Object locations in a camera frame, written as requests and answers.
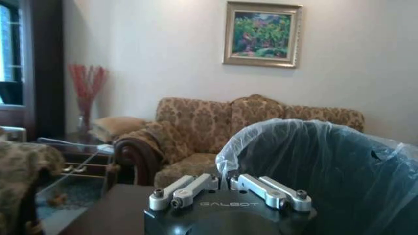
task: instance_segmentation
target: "painting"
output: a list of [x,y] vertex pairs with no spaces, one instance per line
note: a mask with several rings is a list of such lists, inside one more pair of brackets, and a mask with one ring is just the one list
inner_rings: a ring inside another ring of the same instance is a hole
[[295,68],[299,5],[228,2],[224,63]]

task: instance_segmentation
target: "vase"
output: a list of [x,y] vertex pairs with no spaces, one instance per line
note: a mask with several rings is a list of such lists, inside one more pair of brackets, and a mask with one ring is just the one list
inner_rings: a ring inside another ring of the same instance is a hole
[[81,112],[79,115],[79,134],[85,135],[89,131],[89,113]]

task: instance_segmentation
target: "window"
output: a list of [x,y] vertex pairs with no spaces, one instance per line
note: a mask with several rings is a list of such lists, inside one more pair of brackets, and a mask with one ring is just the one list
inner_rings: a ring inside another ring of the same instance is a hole
[[21,81],[18,6],[0,1],[0,82]]
[[18,0],[0,0],[0,104],[22,104]]

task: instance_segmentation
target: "patterned sofa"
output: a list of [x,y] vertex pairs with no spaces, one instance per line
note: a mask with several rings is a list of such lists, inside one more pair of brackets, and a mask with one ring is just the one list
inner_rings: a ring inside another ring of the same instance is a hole
[[116,160],[135,166],[135,184],[163,188],[184,174],[213,172],[215,156],[229,137],[243,127],[271,118],[316,119],[360,132],[364,125],[359,111],[287,105],[260,95],[224,103],[164,98],[156,122],[116,141]]
[[63,167],[64,158],[52,147],[0,141],[0,234],[41,234],[35,205],[39,173],[59,175]]

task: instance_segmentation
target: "rug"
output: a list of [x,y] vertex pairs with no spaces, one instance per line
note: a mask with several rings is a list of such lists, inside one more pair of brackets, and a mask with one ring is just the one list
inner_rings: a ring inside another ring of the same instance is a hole
[[[56,186],[36,195],[37,218],[43,223],[47,235],[57,234],[84,210],[99,201],[103,186],[104,179],[68,177]],[[65,203],[56,207],[48,204],[48,199],[53,197],[55,193],[67,194]]]

